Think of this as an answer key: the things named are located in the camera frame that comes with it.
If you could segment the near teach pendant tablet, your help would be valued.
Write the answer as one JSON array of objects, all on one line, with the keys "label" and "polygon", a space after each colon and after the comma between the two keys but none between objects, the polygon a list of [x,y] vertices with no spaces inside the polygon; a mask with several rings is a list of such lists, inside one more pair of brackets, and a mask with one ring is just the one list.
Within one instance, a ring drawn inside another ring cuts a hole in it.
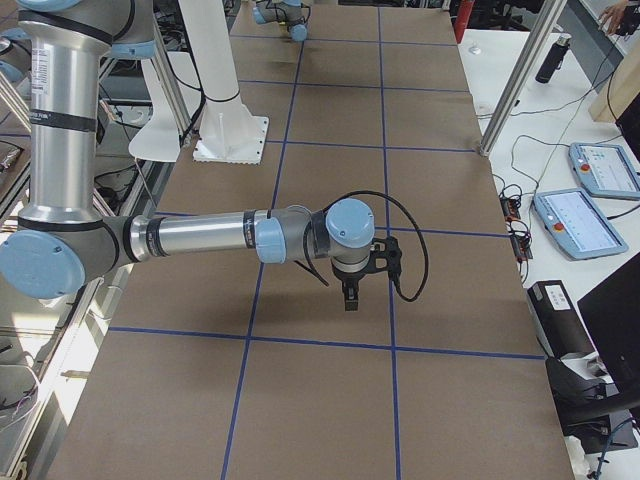
[{"label": "near teach pendant tablet", "polygon": [[535,212],[559,248],[571,259],[624,253],[627,243],[582,188],[538,192]]}]

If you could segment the black printer box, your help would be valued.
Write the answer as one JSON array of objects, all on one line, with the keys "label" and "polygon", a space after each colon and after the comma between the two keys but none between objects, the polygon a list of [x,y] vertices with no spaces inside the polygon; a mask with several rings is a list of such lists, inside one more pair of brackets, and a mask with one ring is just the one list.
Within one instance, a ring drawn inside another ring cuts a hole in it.
[{"label": "black printer box", "polygon": [[538,281],[527,295],[539,338],[552,357],[581,358],[595,352],[561,280]]}]

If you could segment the aluminium lattice frame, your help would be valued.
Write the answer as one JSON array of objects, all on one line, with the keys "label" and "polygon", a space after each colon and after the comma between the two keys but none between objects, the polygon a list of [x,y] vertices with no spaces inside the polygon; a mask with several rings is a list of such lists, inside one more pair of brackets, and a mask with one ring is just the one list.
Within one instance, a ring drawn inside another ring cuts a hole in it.
[{"label": "aluminium lattice frame", "polygon": [[[187,120],[187,104],[170,68],[166,51],[150,60],[162,89],[177,100]],[[1,227],[17,226],[18,207],[26,202],[27,160],[23,153],[1,201]],[[172,167],[124,153],[106,160],[131,160],[123,170],[122,215],[151,216],[157,208]],[[1,411],[1,479],[46,479],[86,386],[110,320],[133,267],[121,267],[89,282],[77,292],[53,299],[34,299],[1,278],[1,400],[15,406]]]}]

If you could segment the teach pendant tablet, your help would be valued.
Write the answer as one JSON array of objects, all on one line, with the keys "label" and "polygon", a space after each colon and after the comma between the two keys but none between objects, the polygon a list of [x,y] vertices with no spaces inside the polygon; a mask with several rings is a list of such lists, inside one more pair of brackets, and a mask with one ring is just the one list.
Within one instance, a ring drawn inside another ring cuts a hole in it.
[{"label": "teach pendant tablet", "polygon": [[571,259],[624,253],[627,243],[582,188],[538,192],[535,212],[559,248]]},{"label": "teach pendant tablet", "polygon": [[591,196],[639,199],[638,172],[621,146],[572,143],[569,159],[577,180]]}]

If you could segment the black water bottle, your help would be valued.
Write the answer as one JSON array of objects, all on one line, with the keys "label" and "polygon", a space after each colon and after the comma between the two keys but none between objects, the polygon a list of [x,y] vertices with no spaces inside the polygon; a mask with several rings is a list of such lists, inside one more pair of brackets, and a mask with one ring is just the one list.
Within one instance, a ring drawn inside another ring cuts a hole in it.
[{"label": "black water bottle", "polygon": [[548,83],[554,73],[561,68],[566,53],[570,49],[571,35],[561,34],[551,45],[546,57],[535,75],[535,81],[541,84]]}]

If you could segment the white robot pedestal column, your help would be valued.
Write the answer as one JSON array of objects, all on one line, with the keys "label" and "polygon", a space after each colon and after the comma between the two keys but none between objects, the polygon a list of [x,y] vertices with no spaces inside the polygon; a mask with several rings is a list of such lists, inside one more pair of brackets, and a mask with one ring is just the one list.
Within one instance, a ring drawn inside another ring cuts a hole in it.
[{"label": "white robot pedestal column", "polygon": [[258,164],[269,126],[242,101],[223,3],[179,3],[205,105],[194,159],[201,162]]}]

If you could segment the aluminium frame post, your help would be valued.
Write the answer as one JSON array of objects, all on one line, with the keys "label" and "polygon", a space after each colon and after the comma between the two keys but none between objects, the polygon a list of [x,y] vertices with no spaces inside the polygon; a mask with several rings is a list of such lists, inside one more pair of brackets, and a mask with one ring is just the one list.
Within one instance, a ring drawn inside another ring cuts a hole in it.
[{"label": "aluminium frame post", "polygon": [[547,0],[543,3],[478,145],[478,153],[481,156],[490,155],[566,3],[566,0]]}]

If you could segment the far teach pendant tablet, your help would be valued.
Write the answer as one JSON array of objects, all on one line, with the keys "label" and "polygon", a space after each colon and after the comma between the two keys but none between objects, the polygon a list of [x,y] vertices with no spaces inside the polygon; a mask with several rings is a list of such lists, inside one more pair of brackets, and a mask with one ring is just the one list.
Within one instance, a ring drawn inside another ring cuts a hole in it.
[{"label": "far teach pendant tablet", "polygon": [[572,143],[569,159],[577,180],[591,196],[639,199],[638,172],[621,146]]}]

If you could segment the orange black electronics board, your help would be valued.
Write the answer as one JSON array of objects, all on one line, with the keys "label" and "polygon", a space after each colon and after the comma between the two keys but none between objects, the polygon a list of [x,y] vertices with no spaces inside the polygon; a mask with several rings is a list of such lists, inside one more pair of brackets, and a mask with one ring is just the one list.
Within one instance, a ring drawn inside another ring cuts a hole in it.
[{"label": "orange black electronics board", "polygon": [[505,218],[505,226],[516,261],[527,262],[532,259],[532,234],[529,226],[522,220],[519,212],[519,196],[499,196],[500,206]]}]

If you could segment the black monitor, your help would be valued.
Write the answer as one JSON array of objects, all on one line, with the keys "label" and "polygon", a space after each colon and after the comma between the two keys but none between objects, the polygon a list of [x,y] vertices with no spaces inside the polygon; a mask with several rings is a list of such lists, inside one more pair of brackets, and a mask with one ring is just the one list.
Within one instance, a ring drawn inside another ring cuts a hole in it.
[{"label": "black monitor", "polygon": [[639,385],[639,255],[578,301],[600,358],[620,391]]}]

